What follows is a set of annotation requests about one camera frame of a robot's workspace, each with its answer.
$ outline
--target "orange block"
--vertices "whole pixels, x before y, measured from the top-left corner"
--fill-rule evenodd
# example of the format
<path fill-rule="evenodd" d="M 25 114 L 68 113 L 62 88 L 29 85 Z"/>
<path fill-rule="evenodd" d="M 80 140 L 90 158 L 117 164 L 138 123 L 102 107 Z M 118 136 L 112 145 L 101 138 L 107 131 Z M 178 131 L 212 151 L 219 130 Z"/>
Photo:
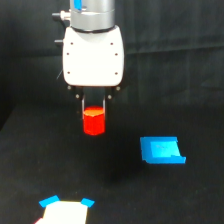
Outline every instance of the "orange block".
<path fill-rule="evenodd" d="M 88 135 L 100 135 L 105 132 L 104 109 L 98 106 L 88 107 L 84 111 L 84 132 Z"/>

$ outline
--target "black surface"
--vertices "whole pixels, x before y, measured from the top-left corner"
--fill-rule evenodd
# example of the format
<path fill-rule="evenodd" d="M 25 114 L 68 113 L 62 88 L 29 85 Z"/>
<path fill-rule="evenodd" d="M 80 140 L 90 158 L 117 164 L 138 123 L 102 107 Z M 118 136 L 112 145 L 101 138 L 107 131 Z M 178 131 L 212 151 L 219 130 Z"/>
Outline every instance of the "black surface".
<path fill-rule="evenodd" d="M 14 110 L 0 132 L 0 223 L 33 223 L 55 194 L 95 200 L 87 224 L 224 222 L 224 110 L 114 107 L 98 137 L 75 111 Z M 177 136 L 186 165 L 142 162 L 143 136 Z"/>

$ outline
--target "blue tape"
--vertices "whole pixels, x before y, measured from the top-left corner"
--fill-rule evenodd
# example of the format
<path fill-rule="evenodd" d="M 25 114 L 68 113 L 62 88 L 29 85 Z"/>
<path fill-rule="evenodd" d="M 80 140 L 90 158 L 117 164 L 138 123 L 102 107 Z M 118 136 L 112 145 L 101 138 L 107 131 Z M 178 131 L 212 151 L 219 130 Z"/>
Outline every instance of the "blue tape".
<path fill-rule="evenodd" d="M 40 201 L 39 202 L 39 204 L 43 207 L 43 208 L 45 208 L 45 207 L 47 207 L 48 205 L 50 205 L 50 204 L 52 204 L 52 203 L 54 203 L 54 202 L 57 202 L 57 201 L 60 201 L 60 199 L 58 198 L 58 196 L 53 196 L 53 197 L 50 197 L 50 198 L 47 198 L 47 199 L 45 199 L 45 200 L 43 200 L 43 201 Z"/>
<path fill-rule="evenodd" d="M 89 200 L 87 198 L 83 198 L 81 204 L 86 205 L 87 207 L 91 208 L 95 201 Z"/>
<path fill-rule="evenodd" d="M 82 0 L 74 0 L 75 9 L 81 10 L 82 9 Z"/>

